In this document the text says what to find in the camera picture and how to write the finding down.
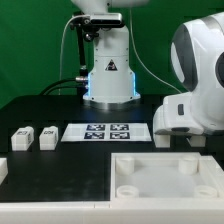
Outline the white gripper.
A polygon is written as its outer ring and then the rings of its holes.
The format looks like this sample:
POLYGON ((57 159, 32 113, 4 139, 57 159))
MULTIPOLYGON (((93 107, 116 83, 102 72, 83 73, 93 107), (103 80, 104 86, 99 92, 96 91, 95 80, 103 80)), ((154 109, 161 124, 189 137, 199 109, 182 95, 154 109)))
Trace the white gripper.
POLYGON ((192 94, 166 96, 153 117, 153 139, 157 148, 169 148, 171 137, 188 137, 191 147, 204 147, 204 128, 193 118, 190 110, 192 94))

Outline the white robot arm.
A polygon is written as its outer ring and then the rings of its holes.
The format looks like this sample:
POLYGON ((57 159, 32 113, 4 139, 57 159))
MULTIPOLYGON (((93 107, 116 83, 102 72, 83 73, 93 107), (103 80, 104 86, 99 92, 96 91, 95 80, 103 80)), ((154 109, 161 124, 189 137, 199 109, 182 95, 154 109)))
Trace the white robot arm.
MULTIPOLYGON (((119 108, 140 100, 128 46, 133 31, 110 7, 137 7, 149 0, 71 0, 81 10, 81 27, 93 41, 94 65, 87 75, 86 104, 119 108)), ((155 145, 187 135, 203 146, 207 135, 224 134, 224 12, 181 24, 171 42, 171 63, 184 93, 163 99, 153 117, 155 145)))

